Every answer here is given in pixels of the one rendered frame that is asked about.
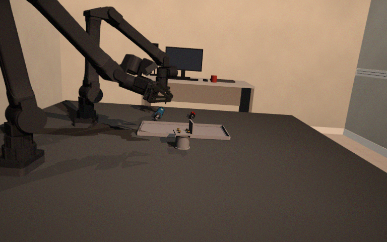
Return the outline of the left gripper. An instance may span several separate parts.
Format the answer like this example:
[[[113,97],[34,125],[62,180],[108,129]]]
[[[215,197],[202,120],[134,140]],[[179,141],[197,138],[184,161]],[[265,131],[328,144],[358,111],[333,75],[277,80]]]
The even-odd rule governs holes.
[[[156,82],[160,82],[169,92],[170,92],[170,87],[166,87],[166,77],[165,78],[162,78],[160,79],[160,77],[156,77]]]

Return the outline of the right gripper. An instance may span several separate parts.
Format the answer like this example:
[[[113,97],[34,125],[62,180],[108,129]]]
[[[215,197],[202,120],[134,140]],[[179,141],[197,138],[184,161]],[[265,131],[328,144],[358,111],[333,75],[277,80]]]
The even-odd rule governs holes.
[[[134,79],[134,82],[135,82],[135,79]],[[137,86],[134,86],[134,82],[132,84],[132,91],[143,95],[144,96],[143,99],[148,101],[149,103],[171,102],[171,99],[173,98],[173,95],[158,81],[157,82],[153,80],[150,81],[147,85],[146,90],[139,88]],[[165,92],[167,92],[169,96],[160,88],[162,88]],[[163,96],[159,96],[158,95],[159,92],[163,94]],[[155,99],[155,98],[161,98],[161,99]]]

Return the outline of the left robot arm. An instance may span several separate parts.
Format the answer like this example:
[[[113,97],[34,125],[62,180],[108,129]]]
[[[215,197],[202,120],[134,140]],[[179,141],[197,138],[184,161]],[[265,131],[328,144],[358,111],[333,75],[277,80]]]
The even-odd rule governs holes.
[[[157,68],[157,77],[160,77],[160,79],[166,77],[166,87],[168,78],[177,77],[177,66],[169,65],[169,56],[130,25],[114,7],[85,10],[83,11],[83,16],[85,16],[86,32],[99,47],[100,26],[101,21],[104,20],[147,53],[158,66],[161,66]],[[100,89],[99,75],[85,58],[84,83],[79,88],[78,96],[80,110],[77,110],[77,117],[74,119],[74,123],[94,123],[98,119],[98,115],[96,115],[93,103],[98,103],[102,97],[103,92]]]

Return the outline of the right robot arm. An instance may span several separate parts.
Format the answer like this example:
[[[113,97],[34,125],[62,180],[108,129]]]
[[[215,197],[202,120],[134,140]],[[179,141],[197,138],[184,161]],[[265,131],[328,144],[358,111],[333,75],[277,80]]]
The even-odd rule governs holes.
[[[26,0],[31,3],[91,64],[104,80],[118,82],[119,87],[146,90],[157,64],[146,58],[126,54],[119,65],[89,36],[58,0]],[[44,156],[37,149],[33,133],[47,123],[46,113],[37,106],[29,80],[10,0],[0,0],[0,68],[6,86],[9,106],[4,122],[5,135],[0,167],[25,168]],[[128,73],[128,74],[127,74]],[[132,76],[133,75],[133,76]],[[134,75],[137,75],[135,77]]]

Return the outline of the blue nut driver barrel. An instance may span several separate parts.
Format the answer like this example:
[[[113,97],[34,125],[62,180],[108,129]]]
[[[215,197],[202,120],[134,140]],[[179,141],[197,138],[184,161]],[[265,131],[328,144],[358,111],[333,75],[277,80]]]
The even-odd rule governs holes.
[[[165,109],[163,107],[159,107],[155,113],[155,119],[161,118]]]

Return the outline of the beige rectangular tray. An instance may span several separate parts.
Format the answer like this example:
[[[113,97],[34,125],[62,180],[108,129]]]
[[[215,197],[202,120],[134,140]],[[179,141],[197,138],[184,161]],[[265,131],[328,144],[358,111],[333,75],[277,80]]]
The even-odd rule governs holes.
[[[137,136],[176,137],[173,130],[189,129],[189,123],[156,122],[143,120]],[[223,125],[194,124],[193,136],[197,139],[230,140],[230,135]]]

